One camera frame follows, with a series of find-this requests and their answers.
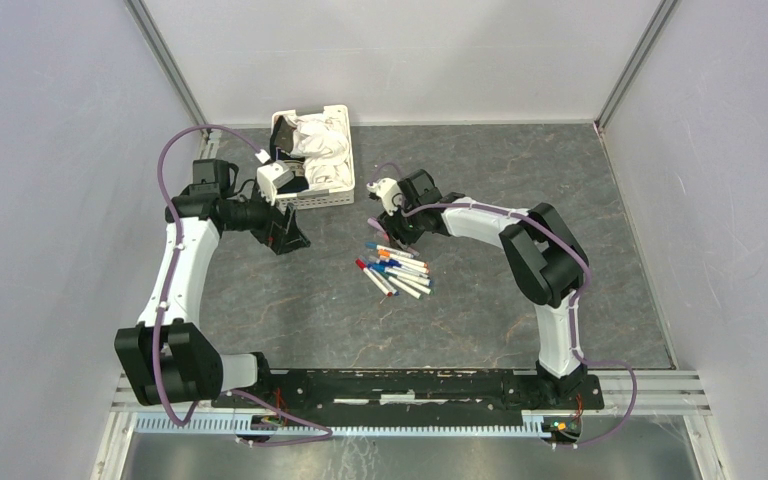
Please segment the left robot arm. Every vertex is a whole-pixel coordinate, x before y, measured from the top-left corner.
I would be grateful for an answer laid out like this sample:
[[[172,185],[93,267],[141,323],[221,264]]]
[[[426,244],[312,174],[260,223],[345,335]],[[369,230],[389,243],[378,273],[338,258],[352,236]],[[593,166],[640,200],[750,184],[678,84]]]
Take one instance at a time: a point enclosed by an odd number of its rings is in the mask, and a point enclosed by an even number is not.
[[[260,166],[251,197],[243,199],[235,196],[238,171],[224,160],[194,161],[191,184],[165,211],[165,250],[147,305],[135,326],[116,333],[115,352],[144,406],[214,400],[235,388],[250,407],[273,397],[260,355],[223,355],[199,329],[207,270],[223,234],[249,232],[277,255],[310,244],[294,205],[277,204],[290,169],[281,161]]]

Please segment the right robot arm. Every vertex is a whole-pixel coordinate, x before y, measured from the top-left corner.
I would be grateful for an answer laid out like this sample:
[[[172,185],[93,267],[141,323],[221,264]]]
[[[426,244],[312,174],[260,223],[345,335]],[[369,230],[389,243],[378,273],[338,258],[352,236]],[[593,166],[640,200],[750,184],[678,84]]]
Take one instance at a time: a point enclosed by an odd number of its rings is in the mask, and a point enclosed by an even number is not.
[[[557,210],[504,208],[452,192],[441,194],[424,170],[366,185],[381,203],[378,221],[408,246],[425,233],[469,238],[501,249],[520,292],[535,306],[539,333],[537,392],[551,408],[572,401],[587,375],[578,344],[577,303],[591,272],[580,243]]]

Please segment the light blue cap marker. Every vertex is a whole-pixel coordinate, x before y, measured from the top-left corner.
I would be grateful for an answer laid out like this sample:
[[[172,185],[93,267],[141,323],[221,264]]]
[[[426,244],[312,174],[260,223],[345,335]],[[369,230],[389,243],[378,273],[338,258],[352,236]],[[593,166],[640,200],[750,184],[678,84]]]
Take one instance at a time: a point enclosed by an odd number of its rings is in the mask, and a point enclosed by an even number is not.
[[[416,258],[416,255],[413,254],[413,253],[410,253],[410,252],[407,252],[407,251],[403,251],[403,250],[399,250],[399,249],[395,249],[395,248],[392,248],[392,247],[387,247],[387,246],[384,246],[384,245],[375,244],[374,242],[366,242],[365,246],[368,249],[373,249],[373,250],[376,250],[376,251],[385,252],[387,255],[391,255],[391,256],[401,256],[401,257],[406,257],[406,258],[410,258],[410,259],[415,259]]]

